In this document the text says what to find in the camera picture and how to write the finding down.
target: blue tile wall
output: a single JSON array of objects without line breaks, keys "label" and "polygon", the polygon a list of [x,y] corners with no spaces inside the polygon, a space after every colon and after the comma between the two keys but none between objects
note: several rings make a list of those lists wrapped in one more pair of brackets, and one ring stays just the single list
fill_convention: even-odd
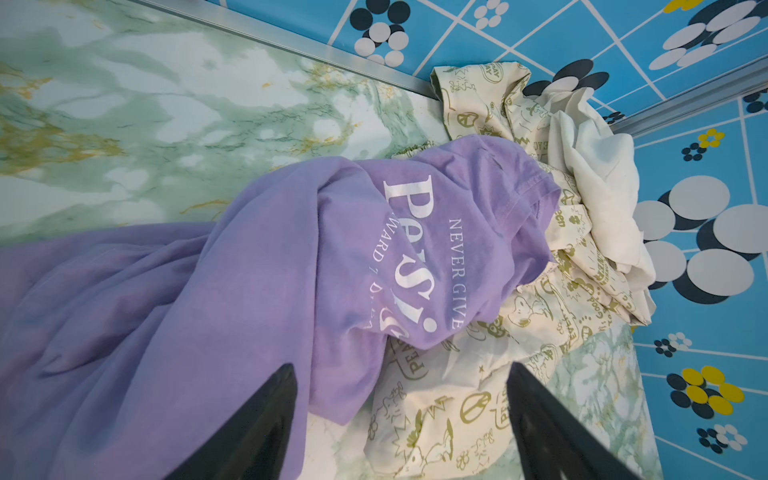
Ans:
[{"label": "blue tile wall", "polygon": [[[439,65],[520,61],[533,72],[531,83],[551,81],[565,65],[589,59],[594,62],[590,73],[609,74],[595,92],[594,104],[604,116],[615,111],[632,115],[768,55],[768,0],[226,0],[224,4],[423,79]],[[405,33],[389,42],[387,34],[398,30]]]},{"label": "blue tile wall", "polygon": [[667,479],[765,478],[767,107],[762,90],[635,138],[635,218],[666,282],[634,340]]}]

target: marble surface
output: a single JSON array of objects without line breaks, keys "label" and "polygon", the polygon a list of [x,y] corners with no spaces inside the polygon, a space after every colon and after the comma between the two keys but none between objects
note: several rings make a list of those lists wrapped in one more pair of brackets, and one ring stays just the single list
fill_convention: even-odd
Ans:
[{"label": "marble surface", "polygon": [[[326,155],[445,143],[438,102],[125,0],[0,2],[0,245],[216,220],[252,179]],[[549,388],[611,451],[661,478],[626,326]],[[306,479],[375,478],[363,409],[310,416]],[[516,449],[476,478],[520,476]]]}]

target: purple fabric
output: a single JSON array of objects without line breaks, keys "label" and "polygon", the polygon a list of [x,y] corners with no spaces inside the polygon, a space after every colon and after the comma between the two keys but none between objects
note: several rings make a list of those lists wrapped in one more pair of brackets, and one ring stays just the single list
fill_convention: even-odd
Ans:
[{"label": "purple fabric", "polygon": [[383,333],[427,349],[539,275],[558,198],[517,144],[471,136],[284,167],[215,225],[0,251],[0,477],[163,477],[291,362],[295,478],[307,411],[355,415]]}]

